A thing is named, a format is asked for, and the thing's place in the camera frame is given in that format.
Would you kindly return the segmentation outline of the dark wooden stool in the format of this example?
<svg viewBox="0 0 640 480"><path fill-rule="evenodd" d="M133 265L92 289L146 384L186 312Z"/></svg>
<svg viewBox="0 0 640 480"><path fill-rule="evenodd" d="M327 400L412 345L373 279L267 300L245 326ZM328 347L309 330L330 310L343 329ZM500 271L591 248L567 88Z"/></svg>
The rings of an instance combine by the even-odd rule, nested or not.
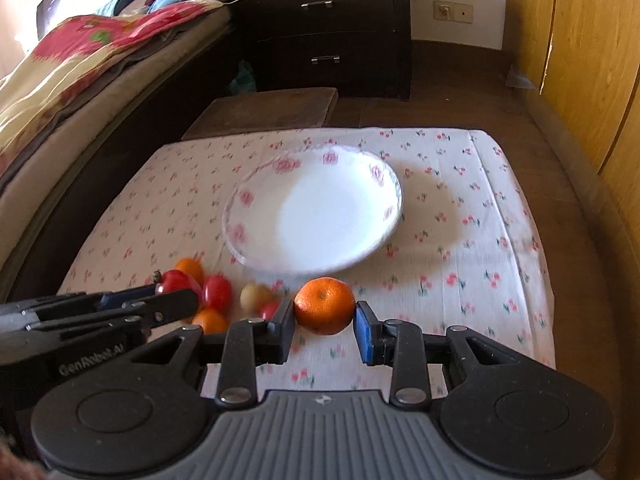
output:
<svg viewBox="0 0 640 480"><path fill-rule="evenodd" d="M211 102L183 141L326 126L338 101L334 88L301 88L226 96Z"/></svg>

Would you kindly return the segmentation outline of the floral red yellow blanket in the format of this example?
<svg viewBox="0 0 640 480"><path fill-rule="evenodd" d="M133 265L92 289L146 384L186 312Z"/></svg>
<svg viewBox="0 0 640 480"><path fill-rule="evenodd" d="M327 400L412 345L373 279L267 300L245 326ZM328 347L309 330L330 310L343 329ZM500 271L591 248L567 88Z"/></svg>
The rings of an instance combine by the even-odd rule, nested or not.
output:
<svg viewBox="0 0 640 480"><path fill-rule="evenodd" d="M1 81L1 170L109 68L163 32L221 7L216 0L189 0L150 14L62 21Z"/></svg>

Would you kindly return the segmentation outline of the white floral plate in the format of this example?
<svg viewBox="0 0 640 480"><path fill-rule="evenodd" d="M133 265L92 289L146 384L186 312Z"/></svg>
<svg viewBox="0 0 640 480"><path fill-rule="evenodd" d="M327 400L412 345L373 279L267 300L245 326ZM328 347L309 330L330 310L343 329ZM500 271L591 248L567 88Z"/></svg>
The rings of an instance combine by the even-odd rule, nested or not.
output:
<svg viewBox="0 0 640 480"><path fill-rule="evenodd" d="M229 252L265 274L321 276L378 250L400 221L393 168L354 146L285 151L234 188L221 214Z"/></svg>

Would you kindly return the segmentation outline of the wall power outlet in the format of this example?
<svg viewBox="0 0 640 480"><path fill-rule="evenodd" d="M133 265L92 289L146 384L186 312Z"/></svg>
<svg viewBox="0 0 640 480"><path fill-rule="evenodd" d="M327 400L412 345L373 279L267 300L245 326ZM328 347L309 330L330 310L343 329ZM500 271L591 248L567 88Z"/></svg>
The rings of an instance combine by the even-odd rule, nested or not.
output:
<svg viewBox="0 0 640 480"><path fill-rule="evenodd" d="M434 19L462 24L474 22L474 8L472 4L435 0L433 2Z"/></svg>

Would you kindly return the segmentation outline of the red tomato large front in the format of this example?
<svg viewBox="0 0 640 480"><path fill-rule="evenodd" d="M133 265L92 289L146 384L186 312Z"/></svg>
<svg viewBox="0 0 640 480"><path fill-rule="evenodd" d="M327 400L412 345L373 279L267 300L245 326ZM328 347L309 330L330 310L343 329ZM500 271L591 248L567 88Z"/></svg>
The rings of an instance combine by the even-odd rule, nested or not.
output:
<svg viewBox="0 0 640 480"><path fill-rule="evenodd" d="M174 269L166 272L156 270L153 275L153 283L155 284L155 293L157 295L189 289L196 293L198 299L202 299L201 285L191 275L180 270Z"/></svg>

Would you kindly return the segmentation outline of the dark wooden nightstand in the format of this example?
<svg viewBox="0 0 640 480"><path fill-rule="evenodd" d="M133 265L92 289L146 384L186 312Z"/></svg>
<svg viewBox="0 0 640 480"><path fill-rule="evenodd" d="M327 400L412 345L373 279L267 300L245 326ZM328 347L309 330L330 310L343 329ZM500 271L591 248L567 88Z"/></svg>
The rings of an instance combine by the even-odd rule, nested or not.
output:
<svg viewBox="0 0 640 480"><path fill-rule="evenodd" d="M259 91L331 87L409 99L410 0L228 0L230 26Z"/></svg>

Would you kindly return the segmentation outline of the orange mandarin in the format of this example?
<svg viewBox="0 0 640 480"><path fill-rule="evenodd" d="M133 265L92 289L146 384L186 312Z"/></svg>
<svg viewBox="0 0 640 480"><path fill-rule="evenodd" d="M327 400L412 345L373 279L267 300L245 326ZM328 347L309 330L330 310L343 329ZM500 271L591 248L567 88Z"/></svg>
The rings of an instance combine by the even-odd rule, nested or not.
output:
<svg viewBox="0 0 640 480"><path fill-rule="evenodd" d="M296 322L317 335L335 335L352 322L356 300L352 289L336 278L315 278L294 297Z"/></svg>
<svg viewBox="0 0 640 480"><path fill-rule="evenodd" d="M228 330L227 318L214 309L204 309L192 318L193 325L200 326L204 335L222 334Z"/></svg>
<svg viewBox="0 0 640 480"><path fill-rule="evenodd" d="M181 258L178 260L174 266L175 270L181 271L186 275L189 275L194 279L199 285L203 285L205 281L205 272L198 261L198 259L194 258Z"/></svg>

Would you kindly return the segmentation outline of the red tomato small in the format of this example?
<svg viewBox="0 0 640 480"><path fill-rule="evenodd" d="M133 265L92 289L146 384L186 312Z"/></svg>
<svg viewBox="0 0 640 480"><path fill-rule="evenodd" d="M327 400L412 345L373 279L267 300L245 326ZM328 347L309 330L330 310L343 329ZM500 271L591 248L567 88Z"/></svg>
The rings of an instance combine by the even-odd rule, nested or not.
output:
<svg viewBox="0 0 640 480"><path fill-rule="evenodd" d="M270 321L273 318L273 315L277 312L278 307L280 306L279 300L272 300L265 304L260 310L259 314L263 320Z"/></svg>

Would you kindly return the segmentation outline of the cherry print tablecloth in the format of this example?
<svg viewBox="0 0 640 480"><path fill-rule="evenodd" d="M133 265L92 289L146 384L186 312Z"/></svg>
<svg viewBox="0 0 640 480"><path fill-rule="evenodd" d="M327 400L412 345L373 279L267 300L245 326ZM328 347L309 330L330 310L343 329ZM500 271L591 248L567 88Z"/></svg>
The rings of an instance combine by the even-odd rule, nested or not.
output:
<svg viewBox="0 0 640 480"><path fill-rule="evenodd" d="M193 258L235 292L319 276L378 318L465 325L555 362L553 294L529 206L480 130L307 129L159 148L82 245L63 292L140 286Z"/></svg>

